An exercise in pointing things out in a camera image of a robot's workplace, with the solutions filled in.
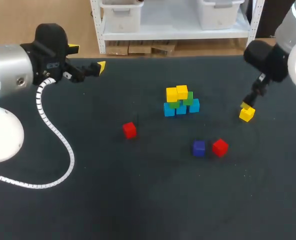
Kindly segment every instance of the green cube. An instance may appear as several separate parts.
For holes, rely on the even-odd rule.
[[[180,107],[180,100],[176,101],[176,102],[168,102],[169,103],[169,107],[171,109],[177,109]]]
[[[194,100],[194,93],[192,91],[189,91],[188,98],[183,100],[183,105],[191,106],[191,105],[193,105],[193,100]]]

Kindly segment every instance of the white cable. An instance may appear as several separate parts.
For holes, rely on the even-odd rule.
[[[51,183],[48,183],[48,184],[29,184],[29,183],[9,179],[4,176],[0,176],[0,181],[3,181],[8,184],[20,186],[23,188],[28,188],[28,189],[48,189],[48,188],[52,188],[52,187],[62,183],[72,173],[74,165],[75,165],[75,155],[72,150],[72,147],[70,146],[70,144],[68,143],[66,138],[60,133],[60,131],[58,131],[57,128],[49,121],[48,117],[44,113],[44,109],[43,109],[43,105],[42,105],[42,93],[43,93],[44,88],[47,85],[53,84],[55,82],[56,81],[53,78],[49,77],[39,85],[39,87],[37,89],[37,93],[36,93],[36,104],[37,104],[38,112],[39,112],[42,120],[44,121],[44,123],[48,126],[48,128],[50,128],[54,132],[54,134],[56,134],[56,136],[60,139],[60,141],[62,141],[62,143],[64,144],[64,146],[66,147],[66,149],[69,153],[70,164],[69,164],[68,170],[61,178],[59,178],[58,180],[53,181]]]

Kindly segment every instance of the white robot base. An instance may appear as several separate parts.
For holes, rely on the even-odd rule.
[[[24,142],[24,128],[10,111],[0,107],[0,162],[12,158]]]

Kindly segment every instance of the blue cube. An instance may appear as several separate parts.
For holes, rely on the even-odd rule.
[[[194,141],[193,155],[195,157],[204,157],[206,152],[206,145],[204,141]]]
[[[169,103],[165,102],[163,104],[163,113],[165,117],[173,117],[175,116],[175,109],[170,108]]]
[[[189,112],[190,113],[199,113],[199,109],[200,109],[199,99],[195,98],[192,101],[192,105],[189,107]]]
[[[176,109],[177,115],[186,114],[187,106],[183,104],[183,101],[180,101],[180,106]]]

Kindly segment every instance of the red cube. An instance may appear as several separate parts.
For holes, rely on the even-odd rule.
[[[122,126],[123,133],[127,139],[132,139],[137,136],[137,130],[133,122],[126,123]]]
[[[228,151],[229,145],[224,140],[219,139],[212,145],[212,151],[219,158],[223,157]]]

